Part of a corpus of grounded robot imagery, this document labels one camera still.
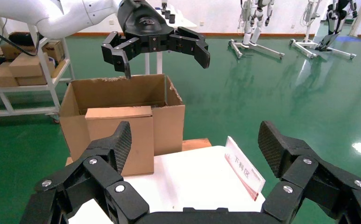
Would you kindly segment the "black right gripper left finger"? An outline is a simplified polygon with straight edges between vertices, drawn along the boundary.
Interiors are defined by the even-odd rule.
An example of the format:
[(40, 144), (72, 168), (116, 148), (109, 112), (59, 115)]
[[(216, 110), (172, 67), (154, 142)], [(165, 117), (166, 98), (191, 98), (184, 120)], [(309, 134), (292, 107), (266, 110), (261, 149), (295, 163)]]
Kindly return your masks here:
[(90, 200), (111, 222), (136, 223), (149, 213), (149, 205), (121, 174), (131, 144), (127, 121), (111, 136), (92, 141), (79, 159), (36, 183), (21, 223), (66, 224)]

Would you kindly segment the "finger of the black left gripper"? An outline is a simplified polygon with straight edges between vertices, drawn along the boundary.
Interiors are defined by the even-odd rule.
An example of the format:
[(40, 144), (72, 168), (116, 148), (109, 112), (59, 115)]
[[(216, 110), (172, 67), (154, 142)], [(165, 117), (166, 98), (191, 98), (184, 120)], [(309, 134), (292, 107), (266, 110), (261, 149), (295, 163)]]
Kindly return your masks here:
[(142, 51), (140, 38), (127, 39), (118, 32), (111, 32), (101, 44), (103, 59), (114, 66), (114, 70), (123, 72), (126, 79), (131, 79), (129, 61)]
[(208, 47), (204, 35), (188, 28), (178, 27), (169, 35), (169, 50), (194, 56), (204, 69), (210, 66)]

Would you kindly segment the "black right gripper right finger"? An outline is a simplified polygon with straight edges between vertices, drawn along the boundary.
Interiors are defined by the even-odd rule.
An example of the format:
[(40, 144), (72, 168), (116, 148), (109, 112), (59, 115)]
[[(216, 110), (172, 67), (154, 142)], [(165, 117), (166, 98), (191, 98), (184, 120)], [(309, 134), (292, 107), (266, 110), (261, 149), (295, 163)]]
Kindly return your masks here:
[(260, 124), (258, 145), (280, 181), (262, 212), (282, 224), (293, 221), (304, 199), (314, 201), (338, 224), (361, 224), (361, 178), (321, 159), (303, 140)]

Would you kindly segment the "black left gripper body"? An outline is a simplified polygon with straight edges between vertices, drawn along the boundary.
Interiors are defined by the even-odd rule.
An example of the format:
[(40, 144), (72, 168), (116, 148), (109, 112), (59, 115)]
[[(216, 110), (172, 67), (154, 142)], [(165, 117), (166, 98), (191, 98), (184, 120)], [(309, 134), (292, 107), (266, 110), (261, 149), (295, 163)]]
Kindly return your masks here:
[(170, 49), (170, 35), (175, 29), (145, 0), (123, 0), (117, 19), (127, 39), (138, 38), (133, 43), (136, 53), (151, 53)]

